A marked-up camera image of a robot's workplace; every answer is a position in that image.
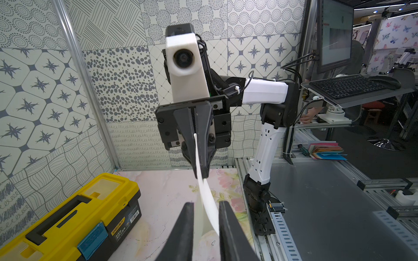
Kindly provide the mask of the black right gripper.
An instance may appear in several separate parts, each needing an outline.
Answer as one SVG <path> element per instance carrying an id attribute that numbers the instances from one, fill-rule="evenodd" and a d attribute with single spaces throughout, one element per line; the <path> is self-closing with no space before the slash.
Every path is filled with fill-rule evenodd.
<path id="1" fill-rule="evenodd" d="M 231 144 L 231 114 L 228 100 L 193 100 L 160 105 L 156 112 L 158 130 L 166 150 L 181 147 L 192 169 L 198 159 L 202 178 L 208 178 L 216 149 Z"/>

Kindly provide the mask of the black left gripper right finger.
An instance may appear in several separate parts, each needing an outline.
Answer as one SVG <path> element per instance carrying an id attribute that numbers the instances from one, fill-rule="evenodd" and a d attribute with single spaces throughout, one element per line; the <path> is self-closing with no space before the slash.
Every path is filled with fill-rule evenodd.
<path id="1" fill-rule="evenodd" d="M 227 201 L 219 203 L 219 238 L 222 261 L 259 261 Z"/>

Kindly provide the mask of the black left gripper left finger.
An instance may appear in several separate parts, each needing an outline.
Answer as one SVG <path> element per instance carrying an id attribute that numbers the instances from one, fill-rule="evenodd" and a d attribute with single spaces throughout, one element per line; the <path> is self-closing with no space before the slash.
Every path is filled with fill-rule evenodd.
<path id="1" fill-rule="evenodd" d="M 191 261 L 194 237 L 194 203 L 184 204 L 156 261 Z"/>

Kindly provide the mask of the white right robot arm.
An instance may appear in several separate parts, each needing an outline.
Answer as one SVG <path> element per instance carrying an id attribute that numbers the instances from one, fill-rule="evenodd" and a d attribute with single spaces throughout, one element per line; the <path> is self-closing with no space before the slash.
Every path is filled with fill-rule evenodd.
<path id="1" fill-rule="evenodd" d="M 243 189 L 254 232 L 275 232 L 267 205 L 272 162 L 279 144 L 297 118 L 298 85 L 248 78 L 225 78 L 209 64 L 206 43 L 190 30 L 167 30 L 164 69 L 173 103 L 156 110 L 166 150 L 179 147 L 196 177 L 207 178 L 218 149 L 231 144 L 232 106 L 261 104 L 260 140 Z"/>

